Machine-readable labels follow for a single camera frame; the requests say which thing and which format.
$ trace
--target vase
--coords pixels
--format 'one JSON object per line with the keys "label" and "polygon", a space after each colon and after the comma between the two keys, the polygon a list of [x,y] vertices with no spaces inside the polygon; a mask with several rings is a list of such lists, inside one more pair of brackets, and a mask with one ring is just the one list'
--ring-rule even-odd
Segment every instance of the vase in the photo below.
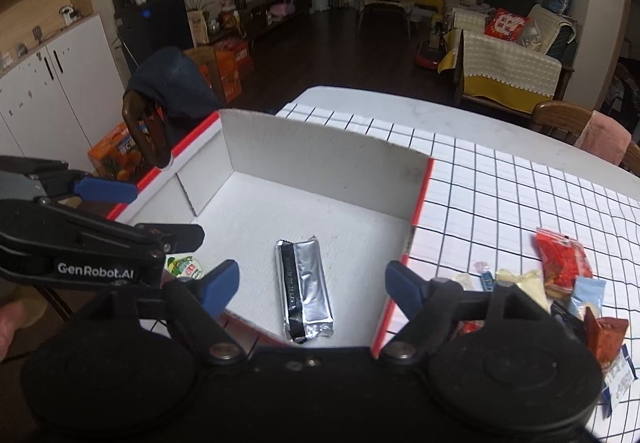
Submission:
{"label": "vase", "polygon": [[246,8],[246,0],[234,0],[237,10],[244,10]]}

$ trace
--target white cabinet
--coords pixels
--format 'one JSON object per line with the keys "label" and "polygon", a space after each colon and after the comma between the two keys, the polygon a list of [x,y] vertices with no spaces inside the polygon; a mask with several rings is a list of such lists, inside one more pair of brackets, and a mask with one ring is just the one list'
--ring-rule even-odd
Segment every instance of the white cabinet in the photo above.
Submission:
{"label": "white cabinet", "polygon": [[0,154],[2,156],[22,156],[22,151],[20,147],[18,147],[14,135],[9,131],[2,116],[0,116]]}
{"label": "white cabinet", "polygon": [[92,146],[122,121],[124,89],[100,16],[85,19],[47,44],[80,127]]}
{"label": "white cabinet", "polygon": [[0,114],[25,156],[64,160],[92,172],[86,154],[91,145],[51,64],[41,48],[7,72],[0,79]]}

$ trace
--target table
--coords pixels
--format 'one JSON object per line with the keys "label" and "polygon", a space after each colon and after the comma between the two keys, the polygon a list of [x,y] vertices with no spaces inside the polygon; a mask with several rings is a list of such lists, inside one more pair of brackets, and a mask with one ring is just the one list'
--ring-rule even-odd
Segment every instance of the table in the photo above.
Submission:
{"label": "table", "polygon": [[[392,95],[316,87],[278,114],[381,138],[435,160],[402,259],[423,279],[466,273],[479,289],[474,262],[515,273],[540,269],[536,228],[578,239],[594,276],[606,282],[603,316],[629,320],[625,344],[640,371],[638,178],[524,128]],[[390,308],[377,347],[407,322],[396,305]],[[612,416],[600,400],[586,428],[603,442],[634,441],[639,409],[636,380]]]}
{"label": "table", "polygon": [[386,6],[394,6],[400,8],[404,12],[406,18],[406,34],[411,39],[411,12],[414,9],[414,0],[361,0],[360,1],[360,19],[358,20],[358,31],[362,25],[364,11],[370,4],[384,4]]}
{"label": "table", "polygon": [[294,102],[446,134],[557,168],[640,200],[640,179],[630,172],[548,136],[488,116],[396,95],[325,86],[308,89]]}

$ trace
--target orange box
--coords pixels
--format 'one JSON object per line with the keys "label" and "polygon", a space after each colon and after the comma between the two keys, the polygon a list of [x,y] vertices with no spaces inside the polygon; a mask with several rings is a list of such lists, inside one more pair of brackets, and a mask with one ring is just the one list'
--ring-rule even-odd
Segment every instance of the orange box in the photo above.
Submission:
{"label": "orange box", "polygon": [[225,90],[225,100],[229,103],[231,100],[242,94],[242,85],[240,84],[240,75],[238,73],[238,62],[236,62],[236,56],[232,51],[218,49],[218,47],[216,47],[216,61],[218,61],[218,71],[220,72],[222,88]]}
{"label": "orange box", "polygon": [[244,80],[244,78],[249,74],[254,72],[254,59],[251,57],[246,57],[238,62],[238,73],[240,75],[240,80]]}
{"label": "orange box", "polygon": [[[148,136],[145,124],[140,123],[140,129]],[[93,146],[88,154],[102,178],[130,181],[144,174],[149,167],[124,122]]]}
{"label": "orange box", "polygon": [[239,37],[231,37],[221,40],[215,45],[216,50],[230,51],[234,54],[236,62],[251,58],[249,55],[249,43]]}

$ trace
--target coffee table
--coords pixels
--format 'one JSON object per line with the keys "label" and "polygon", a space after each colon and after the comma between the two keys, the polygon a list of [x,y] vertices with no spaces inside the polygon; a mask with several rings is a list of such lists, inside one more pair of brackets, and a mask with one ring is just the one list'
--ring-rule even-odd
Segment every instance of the coffee table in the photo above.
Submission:
{"label": "coffee table", "polygon": [[358,31],[360,31],[360,26],[362,25],[362,19],[364,17],[364,11],[367,6],[370,4],[378,4],[384,6],[393,6],[396,8],[400,8],[404,12],[404,16],[406,19],[406,34],[409,39],[411,39],[411,12],[414,9],[415,3],[414,0],[361,0],[360,1],[360,19],[358,20]]}

